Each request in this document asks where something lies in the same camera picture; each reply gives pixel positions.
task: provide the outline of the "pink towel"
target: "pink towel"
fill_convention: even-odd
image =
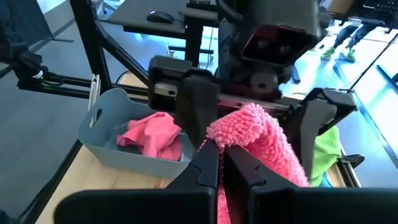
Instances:
[[[131,120],[127,132],[118,136],[119,146],[140,146],[142,155],[179,161],[182,145],[178,138],[181,128],[168,113],[157,112],[139,121]]]
[[[309,187],[304,169],[278,122],[259,105],[246,105],[215,121],[207,129],[207,138],[220,148],[222,180],[225,146],[239,145],[265,166],[299,187]],[[228,208],[222,181],[218,192],[218,224],[229,224]]]

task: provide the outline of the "computer mouse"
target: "computer mouse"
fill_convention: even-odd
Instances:
[[[166,12],[152,11],[147,16],[147,20],[149,22],[172,24],[174,22],[174,17]]]

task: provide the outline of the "floor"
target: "floor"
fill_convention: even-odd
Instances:
[[[155,54],[167,54],[170,41],[140,34],[128,34],[121,27],[104,24],[106,30],[143,67],[147,67]],[[55,73],[73,77],[90,78],[91,71],[83,49],[76,24],[62,34],[64,39],[74,43],[50,42],[37,53],[43,56],[44,64]],[[209,47],[209,39],[203,41],[203,48]],[[364,45],[378,49],[382,44],[375,41]],[[341,88],[359,75],[369,57],[359,59],[358,64],[347,64],[341,60],[326,62],[320,60],[322,50],[306,53],[296,67],[302,78],[300,85],[288,83],[284,91],[310,91],[313,87]],[[183,57],[176,52],[176,57]],[[106,53],[109,71],[113,81],[126,70],[115,58]],[[200,57],[201,67],[214,70],[213,61],[207,55]],[[10,73],[0,80],[0,209],[12,217],[25,209],[37,192],[51,178],[76,140],[77,127],[84,117],[87,100],[55,96],[18,90],[17,79]],[[375,95],[382,99],[383,92],[389,99],[394,95],[382,82],[375,67],[360,81],[356,90],[369,113],[380,117],[394,114],[395,108],[389,103],[374,101]],[[375,135],[360,111],[349,115],[338,124],[343,147],[348,154],[363,154],[366,160],[356,168],[364,187],[398,187],[398,170],[382,147],[379,136]]]

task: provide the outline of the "green cloth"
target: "green cloth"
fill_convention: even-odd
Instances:
[[[341,157],[340,135],[337,127],[330,128],[315,139],[311,186],[318,187],[325,173]]]

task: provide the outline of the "desk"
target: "desk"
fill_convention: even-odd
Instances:
[[[146,87],[133,74],[127,73],[121,80],[122,84]],[[327,172],[331,183],[335,187],[345,187],[338,166],[333,165]],[[164,188],[172,180],[139,174],[127,170],[117,170],[101,165],[92,153],[82,146],[66,173],[60,176],[61,180],[52,193],[40,216],[37,224],[52,224],[52,215],[55,207],[66,196],[81,190],[88,189],[153,189]]]
[[[217,25],[217,13],[187,8],[186,3],[187,0],[126,0],[107,22],[122,25],[126,32],[185,39],[185,60],[192,61],[197,67],[199,53],[209,53],[208,50],[200,50],[203,26]],[[167,12],[179,21],[173,24],[149,22],[146,18],[151,11]]]

